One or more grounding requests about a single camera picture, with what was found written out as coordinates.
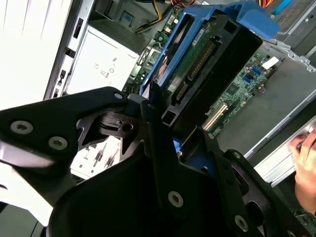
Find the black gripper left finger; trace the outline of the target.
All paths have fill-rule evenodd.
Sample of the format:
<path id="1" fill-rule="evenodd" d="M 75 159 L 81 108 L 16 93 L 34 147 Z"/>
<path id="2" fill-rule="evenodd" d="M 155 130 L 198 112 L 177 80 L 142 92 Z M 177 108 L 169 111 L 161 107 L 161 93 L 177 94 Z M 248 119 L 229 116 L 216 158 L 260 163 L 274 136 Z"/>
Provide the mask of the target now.
<path id="1" fill-rule="evenodd" d="M 180 186 L 182 165 L 161 115 L 157 86 L 139 102 L 104 87 L 7 109 L 0 113 L 0 159 L 26 172 L 34 186 L 50 188 L 52 180 L 68 175 L 78 151 L 107 136 L 120 137 L 118 164 L 136 155 L 148 158 L 158 204 L 171 203 L 175 208 L 171 214 L 176 216 L 184 201 L 170 192 Z"/>

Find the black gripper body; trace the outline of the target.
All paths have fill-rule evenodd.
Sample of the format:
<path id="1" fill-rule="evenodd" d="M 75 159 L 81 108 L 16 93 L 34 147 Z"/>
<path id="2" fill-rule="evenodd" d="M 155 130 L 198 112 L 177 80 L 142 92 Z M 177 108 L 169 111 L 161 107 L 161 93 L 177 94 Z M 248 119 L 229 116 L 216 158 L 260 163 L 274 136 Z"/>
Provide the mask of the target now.
<path id="1" fill-rule="evenodd" d="M 176 191 L 184 204 L 158 204 L 151 161 L 140 155 L 67 191 L 50 217 L 50 237 L 234 237 L 222 212 L 210 155 L 193 155 Z"/>

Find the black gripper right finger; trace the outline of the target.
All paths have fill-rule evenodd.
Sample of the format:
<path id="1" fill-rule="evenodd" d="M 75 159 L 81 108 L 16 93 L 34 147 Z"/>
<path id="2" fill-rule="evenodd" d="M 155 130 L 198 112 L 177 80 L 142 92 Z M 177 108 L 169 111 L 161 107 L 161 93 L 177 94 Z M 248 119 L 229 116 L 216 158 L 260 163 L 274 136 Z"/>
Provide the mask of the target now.
<path id="1" fill-rule="evenodd" d="M 196 128 L 212 171 L 227 226 L 236 237 L 309 237 L 310 233 L 271 186 L 236 150 L 222 152 L 217 141 Z"/>

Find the person hand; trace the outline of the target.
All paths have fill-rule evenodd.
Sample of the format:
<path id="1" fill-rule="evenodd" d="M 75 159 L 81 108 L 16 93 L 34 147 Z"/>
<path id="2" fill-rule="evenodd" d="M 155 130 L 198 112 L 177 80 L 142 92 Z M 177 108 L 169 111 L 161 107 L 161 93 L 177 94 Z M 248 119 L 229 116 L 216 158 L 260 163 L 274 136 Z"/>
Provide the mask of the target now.
<path id="1" fill-rule="evenodd" d="M 316 213 L 316 132 L 293 139 L 290 145 L 295 175 L 295 195 L 309 213 Z"/>

